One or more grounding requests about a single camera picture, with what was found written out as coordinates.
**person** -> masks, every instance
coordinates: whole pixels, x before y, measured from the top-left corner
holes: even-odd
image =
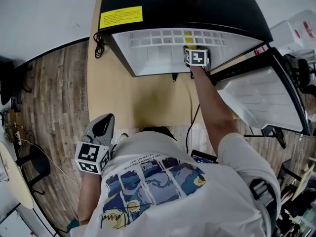
[[[249,180],[280,188],[269,164],[239,134],[228,106],[201,67],[191,67],[210,143],[220,164],[196,163],[165,134],[121,141],[102,177],[85,173],[80,226],[72,237],[263,237],[271,234]]]

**wooden floor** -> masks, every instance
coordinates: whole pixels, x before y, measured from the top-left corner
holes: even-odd
[[[22,93],[21,112],[25,129],[34,132],[36,143],[71,178],[81,185],[80,173],[73,160],[76,141],[89,123],[87,105],[86,64],[88,42],[82,42],[48,54],[32,63],[33,70],[28,72],[26,85],[32,88],[31,94]],[[304,95],[307,109],[316,107],[315,98]],[[250,130],[241,120],[236,120],[241,134]],[[188,125],[169,127],[178,144],[185,150]],[[116,143],[122,133],[129,135],[138,129],[116,130]],[[246,138],[251,146],[265,158],[277,174],[281,163],[292,158],[292,170],[300,174],[308,157],[315,156],[315,139],[285,132],[287,148],[283,150],[274,138]],[[189,151],[196,149],[213,154],[203,124],[194,124],[190,133]],[[27,148],[21,150],[27,154]],[[30,164],[24,165],[29,180],[37,173]],[[56,166],[51,164],[51,174],[35,184],[35,189],[45,191],[44,196],[36,195],[44,212],[60,229],[77,216],[80,188],[68,179]]]

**cord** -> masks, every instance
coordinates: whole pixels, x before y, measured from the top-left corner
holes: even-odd
[[[21,138],[20,138],[20,140],[26,141],[26,142],[30,143],[31,145],[36,146],[39,150],[41,150],[41,151],[47,156],[48,159],[51,160],[51,162],[52,162],[65,176],[67,176],[70,180],[72,180],[75,184],[77,184],[77,185],[81,188],[81,185],[80,185],[79,183],[77,183],[74,179],[72,179],[70,176],[68,176],[56,163],[54,163],[54,161],[53,161],[38,145],[33,144],[33,143],[29,142],[28,140],[24,140],[24,139],[21,139]]]
[[[93,35],[93,39],[97,43],[97,47],[94,50],[94,57],[96,59],[99,59],[99,58],[101,58],[101,56],[102,56],[102,54],[104,52],[104,46],[108,45],[108,44],[105,43],[103,38],[100,35],[98,35],[98,33],[95,33]]]
[[[194,121],[196,121],[196,118],[197,118],[197,115],[198,115],[198,111],[199,111],[199,105],[198,105],[198,107],[197,107],[197,112],[196,112],[196,114],[194,115],[194,118],[193,118],[193,120],[192,120],[192,123],[191,123],[191,125],[190,125],[190,127],[189,127],[189,129],[188,129],[188,132],[187,132],[187,137],[186,137],[187,154],[189,153],[189,148],[188,148],[188,136],[189,136],[189,132],[190,132],[190,130],[191,130],[191,128],[192,128],[192,125],[194,124]]]

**round table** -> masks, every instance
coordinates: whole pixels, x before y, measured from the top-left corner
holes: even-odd
[[[28,184],[23,178],[20,167],[16,164],[2,142],[0,142],[0,155],[4,168],[8,174],[9,181],[7,182],[7,185],[10,192],[24,207],[33,209],[34,202]]]

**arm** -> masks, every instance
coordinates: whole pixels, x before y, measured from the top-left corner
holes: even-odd
[[[80,225],[86,225],[98,205],[101,194],[101,176],[85,173],[79,198],[78,219]]]
[[[229,107],[217,93],[214,85],[201,67],[192,66],[197,95],[209,141],[217,155],[218,145],[225,135],[237,132]]]

